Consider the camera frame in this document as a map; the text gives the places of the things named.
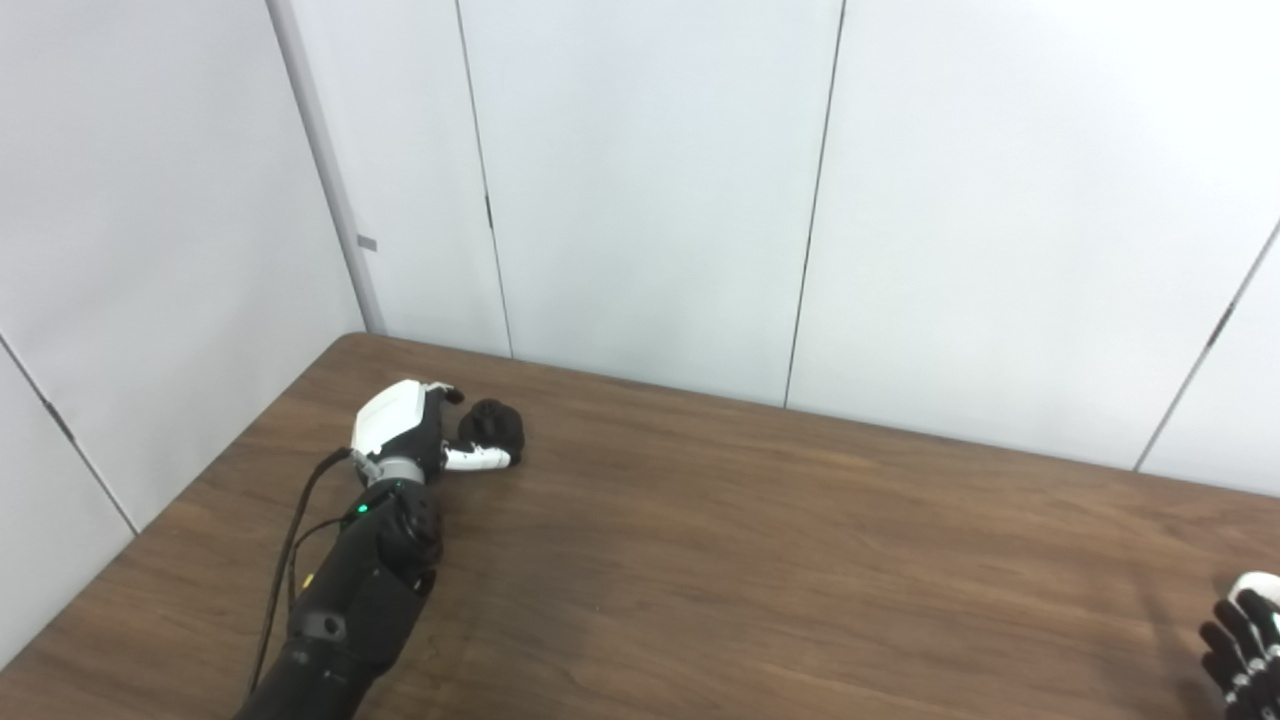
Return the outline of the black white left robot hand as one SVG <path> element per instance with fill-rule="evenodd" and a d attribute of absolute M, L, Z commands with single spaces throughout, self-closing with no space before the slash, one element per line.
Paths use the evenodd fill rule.
<path fill-rule="evenodd" d="M 381 480 L 430 486 L 445 473 L 497 471 L 521 464 L 524 419 L 495 398 L 477 401 L 445 429 L 445 410 L 465 402 L 452 384 L 404 379 L 357 413 L 352 464 L 366 488 Z"/>

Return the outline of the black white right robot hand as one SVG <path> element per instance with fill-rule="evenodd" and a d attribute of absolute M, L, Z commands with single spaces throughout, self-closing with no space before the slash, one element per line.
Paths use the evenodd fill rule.
<path fill-rule="evenodd" d="M 1222 696 L 1225 719 L 1279 717 L 1277 577 L 1239 577 L 1198 629 L 1199 665 Z"/>

